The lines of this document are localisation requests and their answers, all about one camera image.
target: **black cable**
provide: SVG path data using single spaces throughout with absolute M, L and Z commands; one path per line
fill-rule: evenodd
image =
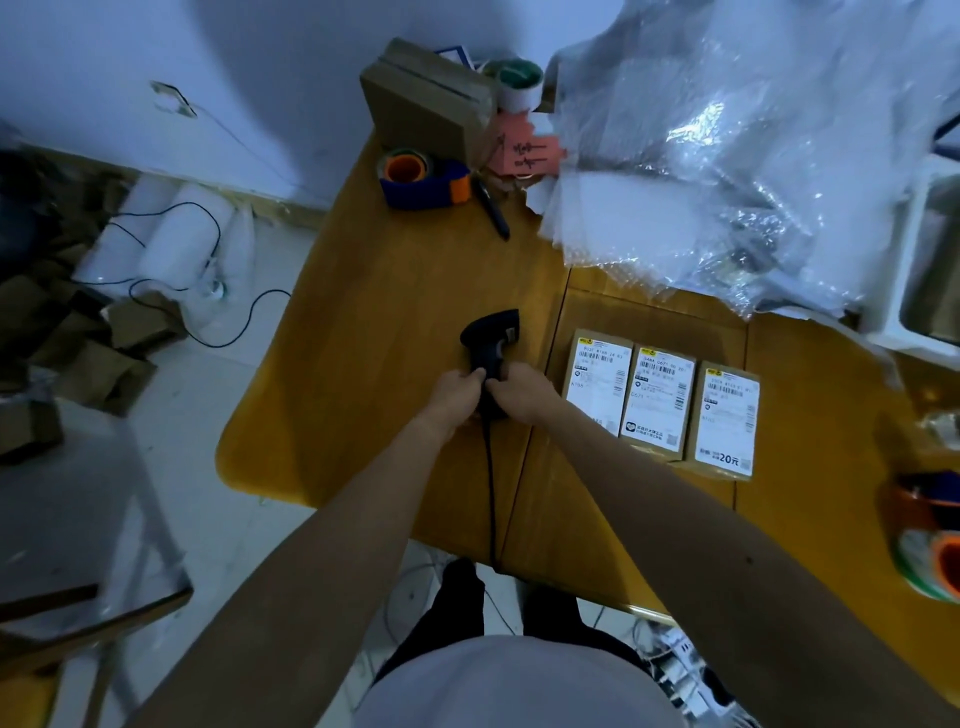
M 496 494 L 493 490 L 493 450 L 490 443 L 490 417 L 480 416 L 483 428 L 483 444 L 487 450 L 487 490 L 490 494 L 490 565 L 494 571 L 500 571 L 500 562 L 496 558 Z
M 510 626 L 510 623 L 507 621 L 507 618 L 503 616 L 503 613 L 500 611 L 500 608 L 496 606 L 496 602 L 493 601 L 493 597 L 490 595 L 490 592 L 487 591 L 487 587 L 484 587 L 483 593 L 490 598 L 490 604 L 492 604 L 493 609 L 496 610 L 497 615 L 500 617 L 500 621 L 502 621 L 504 626 L 510 630 L 510 634 L 516 637 L 516 632 L 514 631 L 514 628 Z
M 215 242 L 215 243 L 213 244 L 213 250 L 210 251 L 210 257 L 211 257 L 211 258 L 214 257 L 214 256 L 216 255 L 216 253 L 217 253 L 217 250 L 220 248 L 220 240 L 221 240 L 221 238 L 224 236 L 224 233 L 223 233 L 223 231 L 220 229 L 220 223 L 217 222 L 217 218 L 215 218 L 215 217 L 213 216 L 213 213 L 210 212 L 210 210 L 208 210 L 206 207 L 204 207 L 204 206 L 201 205 L 200 203 L 195 203 L 195 202 L 193 202 L 192 200 L 187 200 L 186 202 L 176 203 L 175 205 L 170 205 L 170 206 L 167 207 L 166 209 L 162 209 L 160 212 L 117 212 L 117 214 L 114 215 L 114 217 L 122 217 L 122 216 L 127 216 L 127 217 L 157 217 L 158 215 L 162 215 L 162 214 L 164 214 L 164 213 L 166 213 L 166 212 L 169 212 L 169 211 L 172 210 L 172 209 L 176 209 L 177 207 L 183 207 L 184 205 L 192 205 L 192 206 L 194 206 L 194 207 L 199 207 L 201 210 L 203 210 L 203 211 L 206 213 L 207 217 L 209 217 L 209 218 L 213 221 L 213 224 L 214 224 L 215 226 L 217 226 L 217 242 Z M 120 230 L 123 230 L 127 235 L 129 235 L 129 236 L 132 237 L 134 240 L 136 240 L 136 242 L 140 243 L 140 245 L 143 245 L 143 242 L 142 242 L 141 240 L 138 240 L 135 235 L 133 235 L 133 234 L 130 233 L 130 231 L 127 231 L 127 230 L 125 230 L 125 229 L 123 229 L 123 228 L 120 228 Z
M 138 238 L 138 237 L 137 237 L 136 235 L 134 235 L 132 232 L 130 232 L 129 230 L 127 230 L 126 228 L 124 228 L 122 225 L 120 225 L 120 224 L 118 224 L 118 223 L 114 223 L 112 220 L 110 220 L 109 222 L 107 222 L 107 224 L 104 225 L 104 227 L 107 228 L 107 227 L 109 227 L 109 226 L 111 226 L 111 225 L 113 225 L 115 228 L 119 228 L 120 230 L 122 230 L 123 232 L 125 232 L 127 235 L 129 235 L 131 238 L 133 238 L 134 240 L 136 240 L 136 242 L 138 242 L 138 243 L 140 244 L 140 247 L 141 247 L 141 248 L 146 248 L 146 247 L 147 247 L 147 244 L 144 243 L 140 238 Z
M 174 315 L 173 315 L 170 311 L 168 311 L 166 308 L 164 308 L 163 306 L 153 305 L 152 303 L 144 303 L 144 302 L 140 301 L 136 296 L 133 295 L 133 289 L 134 289 L 134 287 L 136 287 L 139 283 L 146 282 L 147 280 L 149 280 L 149 279 L 141 279 L 141 280 L 138 280 L 138 281 L 136 281 L 136 282 L 134 282 L 134 283 L 131 284 L 130 290 L 127 292 L 128 296 L 130 296 L 130 300 L 133 301 L 134 303 L 139 303 L 140 305 L 144 306 L 145 308 L 152 308 L 152 309 L 154 309 L 154 310 L 156 310 L 156 311 L 161 311 L 161 312 L 167 314 L 168 316 L 170 316 L 171 318 L 174 318 Z M 175 291 L 181 291 L 181 290 L 185 290 L 185 289 L 175 288 L 174 290 L 175 290 Z M 193 333 L 191 333 L 191 331 L 190 331 L 186 326 L 183 327 L 183 330 L 186 332 L 186 335 L 187 335 L 187 336 L 189 336 L 191 339 L 193 339 L 194 341 L 196 341 L 196 342 L 197 342 L 198 344 L 200 344 L 201 346 L 205 346 L 205 347 L 207 347 L 208 349 L 225 349 L 225 348 L 228 347 L 230 344 L 236 343 L 236 341 L 237 341 L 241 336 L 243 336 L 245 333 L 247 333 L 247 329 L 250 328 L 250 322 L 253 320 L 253 309 L 256 307 L 256 305 L 257 305 L 257 303 L 260 301 L 260 299 L 262 299 L 262 298 L 263 298 L 264 296 L 266 296 L 268 293 L 282 293 L 282 294 L 283 294 L 284 296 L 286 296 L 287 298 L 290 298 L 290 292 L 289 292 L 289 291 L 284 291 L 282 288 L 269 288 L 269 289 L 267 289 L 266 291 L 264 291 L 263 293 L 261 293 L 259 296 L 257 296 L 255 299 L 253 299 L 253 303 L 250 304 L 250 311 L 247 313 L 247 323 L 244 324 L 244 325 L 243 325 L 243 328 L 240 329 L 240 333 L 238 333 L 238 334 L 237 334 L 236 336 L 234 336 L 232 339 L 230 339 L 229 341 L 227 341 L 225 344 L 208 344 L 208 343 L 205 342 L 203 339 L 198 338 L 198 337 L 195 336 Z

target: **bubble wrap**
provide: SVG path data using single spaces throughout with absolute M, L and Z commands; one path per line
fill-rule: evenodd
M 628 0 L 558 57 L 568 157 L 541 234 L 568 264 L 745 316 L 856 308 L 960 85 L 938 5 Z

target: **cardboard pieces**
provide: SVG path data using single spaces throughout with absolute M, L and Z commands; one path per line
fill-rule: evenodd
M 63 442 L 52 402 L 16 398 L 0 402 L 0 464 L 13 465 Z
M 620 439 L 666 463 L 682 460 L 697 361 L 637 345 Z
M 65 400 L 124 417 L 155 371 L 149 361 L 86 340 L 54 382 L 53 391 Z
M 139 296 L 137 301 L 114 303 L 106 315 L 113 347 L 130 356 L 146 356 L 186 338 L 180 305 L 156 291 Z
M 36 367 L 62 372 L 77 357 L 88 338 L 106 342 L 107 337 L 108 326 L 105 321 L 88 318 L 79 311 L 70 311 L 28 361 Z
M 66 315 L 67 309 L 26 276 L 0 283 L 0 354 L 26 357 Z
M 490 156 L 496 81 L 400 38 L 360 74 L 380 142 L 479 168 Z
M 754 473 L 760 381 L 733 367 L 702 362 L 684 448 L 685 468 L 749 480 Z
M 564 399 L 573 402 L 614 437 L 626 398 L 634 343 L 578 328 L 573 332 L 564 379 Z

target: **hand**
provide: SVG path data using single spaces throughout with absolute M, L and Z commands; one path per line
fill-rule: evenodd
M 480 387 L 487 372 L 481 367 L 472 374 L 445 372 L 440 375 L 430 395 L 430 401 L 419 417 L 444 438 L 449 440 L 459 425 L 473 414 L 480 401 Z
M 550 380 L 522 361 L 504 363 L 503 381 L 487 379 L 486 384 L 500 408 L 525 425 L 545 425 L 563 402 Z

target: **wall outlet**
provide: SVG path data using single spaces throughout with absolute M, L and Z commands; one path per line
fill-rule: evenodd
M 178 113 L 188 119 L 196 119 L 197 112 L 190 106 L 190 102 L 180 93 L 176 86 L 164 84 L 160 81 L 150 81 L 150 88 L 154 90 L 154 106 L 166 113 Z

